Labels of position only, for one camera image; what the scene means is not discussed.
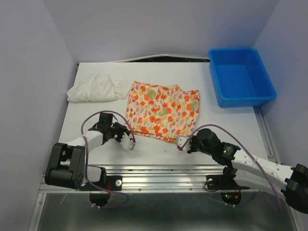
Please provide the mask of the white ruffled skirt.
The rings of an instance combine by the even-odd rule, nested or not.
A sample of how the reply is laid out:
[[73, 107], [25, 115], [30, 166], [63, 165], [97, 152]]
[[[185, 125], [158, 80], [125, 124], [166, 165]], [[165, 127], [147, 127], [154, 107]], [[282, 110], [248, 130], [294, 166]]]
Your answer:
[[111, 102], [123, 100], [130, 84], [118, 76], [92, 74], [67, 91], [69, 102]]

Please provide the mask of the orange floral patterned skirt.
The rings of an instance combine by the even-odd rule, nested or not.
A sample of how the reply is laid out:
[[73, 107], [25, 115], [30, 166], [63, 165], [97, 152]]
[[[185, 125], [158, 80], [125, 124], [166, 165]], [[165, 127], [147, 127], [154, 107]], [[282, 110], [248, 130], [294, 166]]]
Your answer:
[[135, 135], [174, 143], [194, 131], [200, 109], [198, 90], [134, 81], [128, 96], [126, 120]]

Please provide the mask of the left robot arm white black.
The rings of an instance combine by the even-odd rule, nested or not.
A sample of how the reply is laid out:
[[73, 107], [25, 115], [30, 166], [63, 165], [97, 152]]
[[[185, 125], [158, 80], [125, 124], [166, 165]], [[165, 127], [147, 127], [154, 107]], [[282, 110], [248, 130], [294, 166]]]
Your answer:
[[66, 143], [56, 143], [45, 172], [47, 185], [80, 191], [120, 191], [121, 176], [108, 177], [104, 167], [89, 166], [92, 150], [115, 140], [124, 149], [133, 150], [136, 140], [131, 126], [117, 120], [116, 112], [99, 112], [99, 120], [81, 136]]

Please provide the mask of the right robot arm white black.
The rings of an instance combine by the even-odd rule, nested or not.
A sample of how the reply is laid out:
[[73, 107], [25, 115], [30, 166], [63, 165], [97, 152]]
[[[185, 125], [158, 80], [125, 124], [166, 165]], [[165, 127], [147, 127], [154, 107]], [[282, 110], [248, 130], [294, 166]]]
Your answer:
[[255, 189], [284, 200], [291, 208], [308, 212], [308, 168], [286, 166], [259, 158], [238, 142], [221, 142], [206, 126], [196, 129], [183, 143], [187, 153], [201, 152], [224, 167], [219, 175], [208, 175], [204, 187], [211, 192]]

